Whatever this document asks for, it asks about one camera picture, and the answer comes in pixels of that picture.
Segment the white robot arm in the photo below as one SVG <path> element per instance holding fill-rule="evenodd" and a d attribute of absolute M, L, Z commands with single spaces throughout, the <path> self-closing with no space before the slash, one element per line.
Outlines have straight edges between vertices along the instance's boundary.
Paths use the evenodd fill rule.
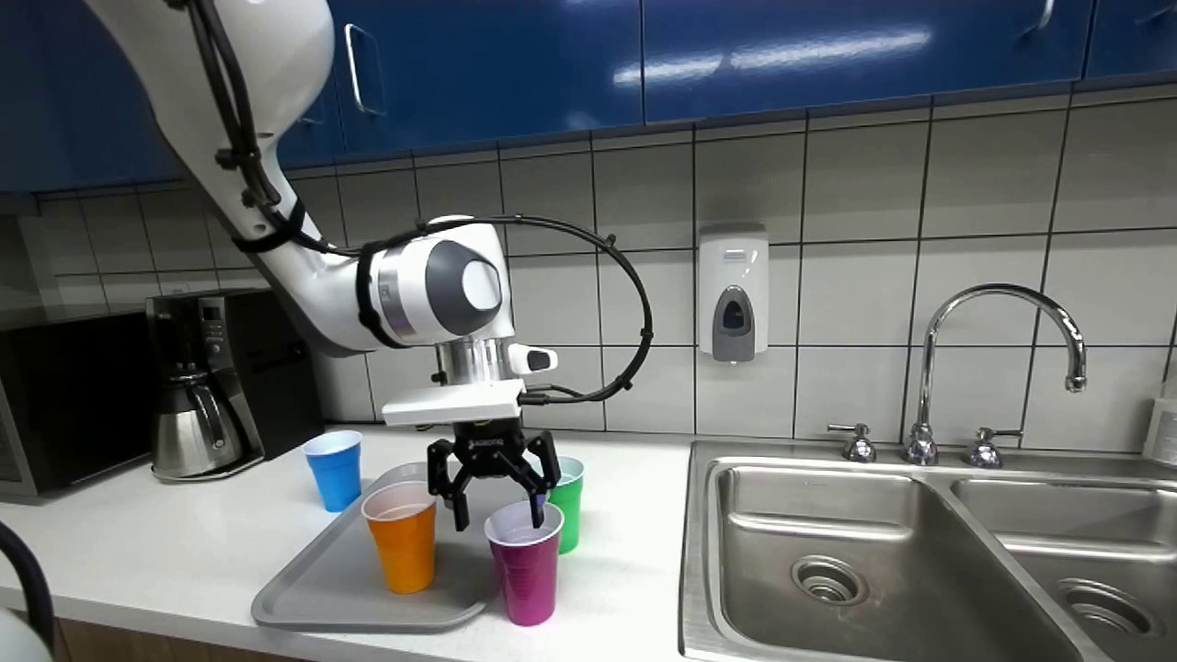
<path fill-rule="evenodd" d="M 522 431 L 533 373 L 557 357 L 522 346 L 499 232 L 441 214 L 410 238 L 341 250 L 316 228 L 280 145 L 336 65 L 327 0 L 85 0 L 141 76 L 158 132 L 218 206 L 240 255 L 327 352 L 433 346 L 455 375 L 381 408 L 395 425 L 445 424 L 427 449 L 427 488 L 466 505 L 473 477 L 510 477 L 528 499 L 558 483 L 557 442 Z"/>

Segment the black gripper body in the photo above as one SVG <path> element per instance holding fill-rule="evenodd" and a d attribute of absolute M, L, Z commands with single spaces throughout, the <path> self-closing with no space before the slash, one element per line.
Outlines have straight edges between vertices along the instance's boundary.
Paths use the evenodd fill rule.
<path fill-rule="evenodd" d="M 558 477 L 557 438 L 525 431 L 517 419 L 455 424 L 448 438 L 427 445 L 433 483 L 459 477 Z"/>

